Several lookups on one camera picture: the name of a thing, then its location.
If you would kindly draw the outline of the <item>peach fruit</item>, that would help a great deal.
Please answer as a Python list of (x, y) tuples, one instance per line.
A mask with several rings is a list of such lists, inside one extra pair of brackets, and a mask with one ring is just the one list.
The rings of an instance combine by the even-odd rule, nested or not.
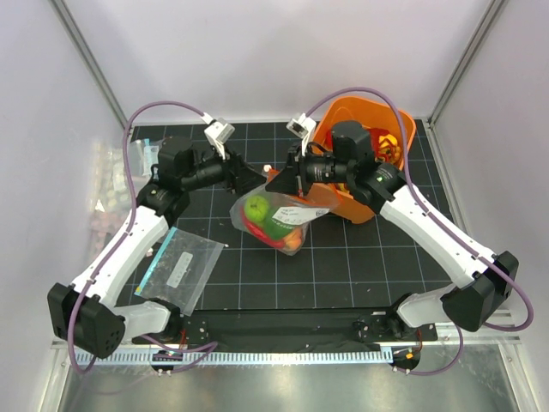
[(283, 240), (286, 251), (297, 251), (304, 242), (303, 230), (297, 227), (285, 236)]

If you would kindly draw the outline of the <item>green bell pepper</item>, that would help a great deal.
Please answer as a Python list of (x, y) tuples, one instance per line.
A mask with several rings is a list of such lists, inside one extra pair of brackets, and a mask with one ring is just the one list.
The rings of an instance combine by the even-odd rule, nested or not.
[(263, 231), (272, 240), (283, 239), (298, 227), (298, 225), (278, 221), (272, 215), (268, 215), (263, 222)]

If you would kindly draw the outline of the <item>orange zipper clear bag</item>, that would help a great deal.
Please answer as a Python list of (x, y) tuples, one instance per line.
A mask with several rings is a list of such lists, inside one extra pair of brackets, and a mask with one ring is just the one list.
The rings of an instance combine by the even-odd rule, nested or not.
[[(291, 225), (298, 225), (303, 230), (304, 242), (311, 223), (315, 219), (333, 211), (341, 202), (339, 192), (333, 185), (315, 183), (305, 197), (293, 197), (290, 195), (268, 192), (265, 190), (265, 186), (261, 185), (237, 199), (230, 209), (232, 225), (249, 235), (251, 234), (246, 231), (241, 214), (244, 213), (246, 199), (254, 195), (263, 196), (269, 201), (270, 207), (267, 216), (272, 215), (273, 218), (278, 221)], [(263, 222), (255, 224), (263, 230)], [(288, 256), (293, 256), (302, 246), (297, 251), (286, 251), (284, 247), (276, 250)]]

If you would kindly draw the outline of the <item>green apple top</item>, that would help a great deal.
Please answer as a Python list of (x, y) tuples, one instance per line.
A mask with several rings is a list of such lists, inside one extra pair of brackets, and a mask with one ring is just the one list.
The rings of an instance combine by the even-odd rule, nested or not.
[(260, 195), (250, 196), (244, 204), (244, 215), (249, 221), (260, 223), (266, 218), (269, 207), (269, 201), (265, 197)]

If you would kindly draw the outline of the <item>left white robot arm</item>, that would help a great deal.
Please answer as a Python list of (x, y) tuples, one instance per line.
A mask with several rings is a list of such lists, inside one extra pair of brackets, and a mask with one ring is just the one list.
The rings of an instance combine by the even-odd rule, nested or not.
[(180, 337), (182, 311), (167, 299), (148, 298), (126, 307), (117, 301), (146, 252), (187, 209), (190, 193), (223, 184), (244, 195), (266, 181), (227, 146), (201, 158), (188, 137), (168, 137), (151, 170), (151, 179), (133, 198), (126, 221), (105, 250), (70, 285), (56, 283), (47, 295), (55, 336), (99, 359), (142, 335), (163, 343)]

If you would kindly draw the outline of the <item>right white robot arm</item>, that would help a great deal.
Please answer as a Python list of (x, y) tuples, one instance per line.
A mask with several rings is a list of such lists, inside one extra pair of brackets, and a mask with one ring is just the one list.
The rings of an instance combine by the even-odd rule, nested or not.
[(386, 319), (388, 333), (405, 340), (429, 323), (451, 321), (471, 332), (486, 324), (510, 296), (517, 258), (474, 241), (408, 185), (403, 171), (377, 160), (370, 133), (359, 122), (335, 124), (331, 150), (311, 140), (315, 126), (310, 118), (287, 124), (301, 141), (289, 149), (285, 167), (267, 183), (267, 191), (305, 195), (314, 184), (343, 183), (355, 201), (416, 241), (452, 282), (449, 289), (400, 298)]

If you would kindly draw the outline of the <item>red chili pepper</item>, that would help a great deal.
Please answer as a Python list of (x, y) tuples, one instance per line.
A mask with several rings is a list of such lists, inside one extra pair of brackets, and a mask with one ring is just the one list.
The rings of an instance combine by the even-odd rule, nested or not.
[(275, 249), (282, 249), (285, 246), (285, 242), (282, 239), (271, 239), (258, 225), (250, 221), (244, 213), (241, 214), (244, 227), (248, 233), (261, 240), (264, 244), (269, 245)]

